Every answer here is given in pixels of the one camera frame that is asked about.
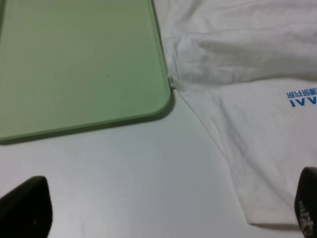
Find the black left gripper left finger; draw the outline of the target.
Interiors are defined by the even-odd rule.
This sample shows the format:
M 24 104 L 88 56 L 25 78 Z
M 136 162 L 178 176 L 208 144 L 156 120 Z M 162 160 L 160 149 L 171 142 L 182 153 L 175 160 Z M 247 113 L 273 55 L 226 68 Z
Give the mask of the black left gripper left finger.
M 53 223 L 48 181 L 34 176 L 0 198 L 2 238 L 47 238 Z

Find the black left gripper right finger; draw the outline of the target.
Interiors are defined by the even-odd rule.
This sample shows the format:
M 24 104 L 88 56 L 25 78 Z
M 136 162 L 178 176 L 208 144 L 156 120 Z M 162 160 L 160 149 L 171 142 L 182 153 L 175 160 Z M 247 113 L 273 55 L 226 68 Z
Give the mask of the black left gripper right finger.
M 305 238 L 317 237 L 317 168 L 305 167 L 294 201 L 299 228 Z

